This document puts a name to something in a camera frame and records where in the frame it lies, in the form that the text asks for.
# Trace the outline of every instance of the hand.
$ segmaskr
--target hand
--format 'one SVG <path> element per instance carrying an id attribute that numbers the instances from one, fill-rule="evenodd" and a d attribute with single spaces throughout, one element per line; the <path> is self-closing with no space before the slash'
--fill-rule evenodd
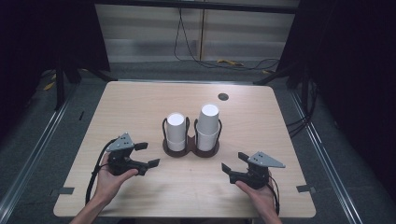
<path id="1" fill-rule="evenodd" d="M 138 173 L 136 169 L 132 169 L 122 175 L 113 175 L 106 165 L 108 155 L 109 153 L 106 153 L 102 159 L 101 166 L 103 167 L 99 170 L 96 191 L 93 194 L 93 198 L 100 199 L 100 201 L 106 205 L 116 197 L 123 182 Z"/>
<path id="2" fill-rule="evenodd" d="M 271 178 L 268 184 L 273 188 Z M 253 189 L 239 180 L 236 181 L 235 185 L 248 195 L 254 207 L 259 212 L 260 217 L 266 224 L 282 223 L 276 214 L 274 194 L 267 186 L 261 189 Z"/>
<path id="3" fill-rule="evenodd" d="M 102 168 L 98 173 L 96 191 L 91 200 L 77 214 L 71 223 L 92 223 L 99 213 L 108 205 L 125 180 L 137 175 L 137 170 L 132 169 L 122 175 L 113 175 L 106 165 L 109 153 L 106 153 L 102 159 Z"/>

